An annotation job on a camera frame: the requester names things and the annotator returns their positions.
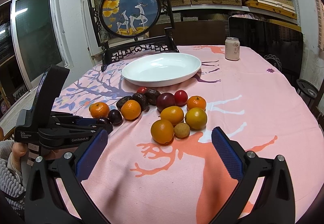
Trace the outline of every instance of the human hand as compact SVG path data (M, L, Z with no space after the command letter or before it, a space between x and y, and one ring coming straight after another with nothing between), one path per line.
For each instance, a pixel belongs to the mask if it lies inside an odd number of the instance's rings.
M27 144L23 143L14 143L12 146L12 156L11 156L11 163L13 167L15 167L16 170L21 172L21 165L20 165L20 158L23 157L28 150ZM55 153L57 153L58 150L50 151L49 154L45 155L46 160L52 160L55 159Z

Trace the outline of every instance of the yellow fruit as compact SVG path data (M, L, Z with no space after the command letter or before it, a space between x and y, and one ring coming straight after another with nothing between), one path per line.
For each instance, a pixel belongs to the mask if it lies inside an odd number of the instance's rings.
M174 135L178 138L186 138L190 135L190 127L186 123L179 123L174 127Z
M178 106L171 106L165 108L161 112L161 120L168 120L172 123L173 126L177 125L178 123L183 121L184 113L183 110Z
M120 110L126 120L134 120L141 114L141 106L135 100L128 100Z
M152 124L151 135L161 145L166 145L173 140L174 129L168 120L157 120Z
M190 126L190 128L194 130L200 130L204 128L207 123L207 114L201 108L192 108L184 117L186 123Z

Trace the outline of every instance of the table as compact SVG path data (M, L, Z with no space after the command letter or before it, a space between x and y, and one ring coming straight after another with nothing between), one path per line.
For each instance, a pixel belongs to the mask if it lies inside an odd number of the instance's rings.
M296 221L306 212L324 182L324 138L306 104L286 78L247 47L239 61L224 57L224 46L180 46L181 53L197 56L201 71L161 93L185 90L206 99L208 123L187 139L159 146L150 135L158 120L151 106L133 121L115 127L88 180L82 185L112 224L206 224L234 190L237 180L228 174L211 143L211 131L220 126L231 140L259 157L286 158L294 186ZM137 55L108 66L100 65L64 89L53 110L90 117L88 107L98 101L115 108L138 86L121 77L122 68ZM242 215L256 201L257 182ZM58 180L69 211L78 216Z

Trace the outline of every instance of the white deer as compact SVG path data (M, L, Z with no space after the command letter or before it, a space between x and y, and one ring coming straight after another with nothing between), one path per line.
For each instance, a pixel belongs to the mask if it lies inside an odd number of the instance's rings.
M141 20L142 22L140 24L143 25L143 30L145 29L144 24L146 24L148 21L147 18L145 17L144 10L143 10L143 7L145 7L145 6L147 6L147 4L138 3L138 5L136 5L135 8L138 8L140 10L140 13L132 14L129 17L129 19L131 20L131 27L133 29L133 32L137 32L136 28L133 25L134 20Z
M128 22L129 21L128 21L128 17L126 16L126 11L124 11L121 13L120 19L117 21L117 27L118 27L119 34L121 34L119 28L122 25L126 25L126 30L127 30L127 33L129 34Z

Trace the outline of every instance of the orange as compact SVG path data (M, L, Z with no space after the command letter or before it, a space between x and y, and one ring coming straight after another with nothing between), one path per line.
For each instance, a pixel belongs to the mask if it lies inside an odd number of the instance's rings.
M203 110L206 109L206 101L203 97L201 96L192 96L188 99L187 101L187 108L188 110L192 109L192 108L201 108Z
M89 111L91 112L91 108L92 108L92 106L94 105L95 103L92 103L92 104L90 104L89 105Z
M109 114L109 106L104 102L97 102L89 106L91 116L95 119L107 117Z
M173 140L174 129L168 120L157 120L152 124L151 135L161 145L167 145Z
M201 130L207 123L207 114L201 108L192 108L184 117L186 123L194 130Z
M173 126L183 121L183 110L178 106L165 108L160 114L161 120L168 120Z
M141 106L135 100L128 100L120 110L126 120L135 120L141 114Z

